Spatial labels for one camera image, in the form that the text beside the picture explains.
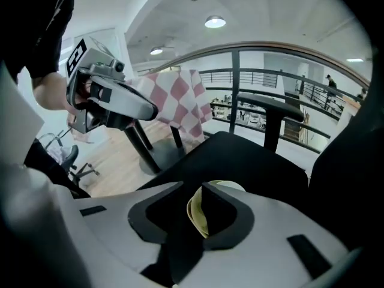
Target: checkered tablecloth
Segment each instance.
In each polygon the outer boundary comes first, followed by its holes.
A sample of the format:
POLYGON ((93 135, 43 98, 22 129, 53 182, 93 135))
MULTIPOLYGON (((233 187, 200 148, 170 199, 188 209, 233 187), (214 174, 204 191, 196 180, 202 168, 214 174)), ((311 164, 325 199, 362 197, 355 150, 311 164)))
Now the checkered tablecloth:
POLYGON ((168 71, 127 81, 158 107, 157 119, 204 141, 202 123, 212 119, 206 89, 197 70, 168 71))

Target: black sleeve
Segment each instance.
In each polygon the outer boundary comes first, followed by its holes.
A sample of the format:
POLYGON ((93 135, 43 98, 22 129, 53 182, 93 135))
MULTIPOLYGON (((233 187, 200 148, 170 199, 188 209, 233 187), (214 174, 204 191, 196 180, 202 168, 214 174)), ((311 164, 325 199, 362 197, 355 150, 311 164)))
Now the black sleeve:
POLYGON ((59 70, 61 38, 72 17, 74 0, 65 0, 59 13, 43 34, 26 67, 31 78, 44 77, 59 70))

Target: black railing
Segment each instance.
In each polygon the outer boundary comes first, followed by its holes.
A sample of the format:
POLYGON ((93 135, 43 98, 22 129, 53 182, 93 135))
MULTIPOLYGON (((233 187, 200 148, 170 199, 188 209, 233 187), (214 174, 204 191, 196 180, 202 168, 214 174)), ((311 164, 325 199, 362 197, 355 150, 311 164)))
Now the black railing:
MULTIPOLYGON (((259 68, 240 68, 240 54, 239 54, 240 51, 250 51, 250 50, 286 53, 293 56, 298 56, 300 58, 305 58, 314 62, 318 62, 352 79, 354 82, 356 82, 357 84, 359 84, 365 89, 369 87, 369 82, 366 79, 364 79, 362 76, 360 76, 358 73, 356 73, 349 67, 339 63, 338 61, 322 53, 316 52, 308 48, 299 47, 291 44, 278 43, 278 42, 251 41, 251 42, 242 42, 242 43, 213 46, 213 47, 201 49, 201 50, 189 53, 187 55, 184 55, 182 57, 176 58, 175 60, 172 60, 162 65, 161 67, 153 69, 151 73, 156 73, 172 66, 177 66, 177 65, 180 66, 183 62, 187 62, 197 58, 202 58, 204 56, 211 56, 219 53, 230 52, 232 54, 232 68, 226 68, 226 69, 220 69, 220 70, 208 70, 208 71, 200 72, 203 79, 203 83, 206 84, 206 89, 229 91, 229 94, 231 94, 230 95, 231 101, 228 101, 229 97, 227 97, 227 103, 224 103, 223 101, 222 103, 215 102, 211 104, 211 107, 225 108, 225 110, 223 111, 224 113, 220 114, 220 117, 215 116, 214 119, 229 123, 230 133, 235 132, 235 126, 264 132, 263 119, 265 117, 263 115, 264 113, 263 109, 255 108, 255 107, 240 106, 236 100, 239 92, 248 92, 252 94, 260 94, 260 95, 265 95, 273 98, 283 99, 285 101, 289 101, 290 104, 294 104, 298 107, 302 105, 302 106, 314 109, 324 115, 327 115, 335 119, 336 121, 339 120, 339 116, 334 112, 329 112, 329 108, 328 108, 329 102, 327 102, 326 97, 324 98, 322 93, 326 95, 333 95, 333 97, 340 97, 340 98, 346 95, 357 102, 361 102, 361 100, 355 97, 354 95, 348 94, 338 89, 325 86, 322 83, 319 83, 309 78, 304 78, 295 74, 290 74, 290 73, 285 73, 282 71, 275 71, 275 70, 265 70, 265 69, 259 69, 259 68), (312 103, 306 102, 300 99, 296 99, 290 96, 280 95, 274 92, 240 88, 241 83, 243 82, 249 83, 250 85, 255 84, 255 85, 267 86, 269 88, 276 88, 278 76, 286 76, 289 78, 300 80, 300 82, 305 82, 306 86, 304 87, 305 92, 303 92, 303 94, 305 93, 304 95, 306 97, 310 96, 309 99, 311 100, 312 98, 312 103), (255 120, 256 120, 256 117, 258 117, 259 119, 257 120, 257 122, 253 123, 256 126, 248 125, 242 122, 241 120, 242 113, 240 113, 241 114, 240 119, 238 118, 239 111, 249 113, 249 117, 251 116, 251 114, 253 114, 253 117, 255 118, 255 120)), ((292 131, 294 131, 294 128, 297 127, 297 129, 299 129, 300 131, 301 130, 312 131, 313 133, 321 135, 327 139, 330 138, 328 134, 322 132, 321 130, 315 129, 309 126, 308 124, 295 122, 289 119, 286 119, 285 121, 288 125, 290 125, 292 131)), ((285 131, 284 135, 280 136, 280 138, 283 140, 289 141, 291 143, 297 144, 301 147, 312 150, 314 152, 320 153, 320 151, 318 151, 317 149, 311 146, 308 146, 305 143, 299 142, 298 136, 297 135, 291 136, 289 134, 289 131, 285 131)))

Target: ceiling light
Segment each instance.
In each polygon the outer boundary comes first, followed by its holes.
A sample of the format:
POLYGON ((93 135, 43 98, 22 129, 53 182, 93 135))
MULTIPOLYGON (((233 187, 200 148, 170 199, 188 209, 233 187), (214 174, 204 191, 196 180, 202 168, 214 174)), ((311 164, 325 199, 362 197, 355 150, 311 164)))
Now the ceiling light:
POLYGON ((160 47, 154 47, 151 50, 151 55, 159 55, 163 52, 163 50, 160 47))
POLYGON ((221 28, 226 24, 226 21, 221 16, 209 16, 206 19, 205 26, 207 28, 221 28))
POLYGON ((363 62, 363 59, 347 59, 348 62, 363 62))

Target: black table leg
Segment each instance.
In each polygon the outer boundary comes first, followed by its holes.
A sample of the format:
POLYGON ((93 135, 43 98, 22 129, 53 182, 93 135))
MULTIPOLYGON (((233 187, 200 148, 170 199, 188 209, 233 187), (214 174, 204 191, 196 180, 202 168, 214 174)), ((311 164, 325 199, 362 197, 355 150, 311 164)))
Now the black table leg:
POLYGON ((173 138, 175 139, 176 147, 177 148, 182 147, 182 142, 181 142, 179 130, 176 129, 175 127, 172 127, 172 126, 170 126, 170 129, 172 131, 173 138))
POLYGON ((161 169, 155 162, 155 160, 152 158, 151 154, 143 144, 140 136, 136 132, 134 127, 128 127, 124 130, 125 135, 129 138, 131 141, 133 147, 135 147, 136 151, 139 153, 139 155, 143 158, 145 163, 148 165, 148 167, 155 173, 160 173, 161 169))
POLYGON ((150 143, 150 141, 148 140, 148 137, 146 136, 145 132, 144 132, 144 129, 142 127, 142 125, 140 124, 139 121, 136 121, 134 123, 134 127, 136 128, 136 131, 138 133, 138 135, 140 136, 141 140, 143 141, 145 147, 151 151, 153 149, 153 146, 152 144, 150 143))

